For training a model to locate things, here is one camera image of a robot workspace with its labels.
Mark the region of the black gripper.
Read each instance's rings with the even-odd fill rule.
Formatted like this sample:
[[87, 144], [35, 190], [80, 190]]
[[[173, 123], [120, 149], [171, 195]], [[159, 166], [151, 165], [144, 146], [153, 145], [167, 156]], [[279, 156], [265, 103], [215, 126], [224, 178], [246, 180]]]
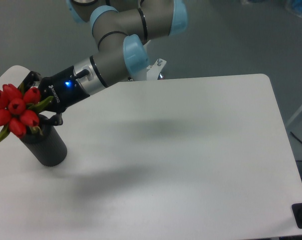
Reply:
[[30, 71], [20, 84], [20, 90], [27, 91], [32, 87], [38, 87], [42, 100], [53, 97], [45, 110], [56, 114], [50, 118], [43, 116], [42, 124], [61, 126], [64, 123], [62, 113], [68, 107], [90, 96], [79, 82], [81, 77], [85, 77], [89, 73], [86, 69], [76, 74], [74, 67], [71, 66], [51, 77], [43, 78], [38, 72]]

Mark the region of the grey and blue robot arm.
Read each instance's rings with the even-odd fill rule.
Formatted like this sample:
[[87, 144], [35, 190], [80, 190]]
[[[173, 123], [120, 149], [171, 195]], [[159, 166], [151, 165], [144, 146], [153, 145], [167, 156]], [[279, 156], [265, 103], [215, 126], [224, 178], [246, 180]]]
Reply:
[[58, 126], [70, 106], [126, 78], [149, 65], [145, 44], [155, 38], [184, 32], [188, 26], [183, 1], [175, 0], [69, 0], [75, 21], [89, 23], [98, 52], [50, 76], [31, 71], [24, 79], [26, 89], [37, 86], [51, 118], [40, 124]]

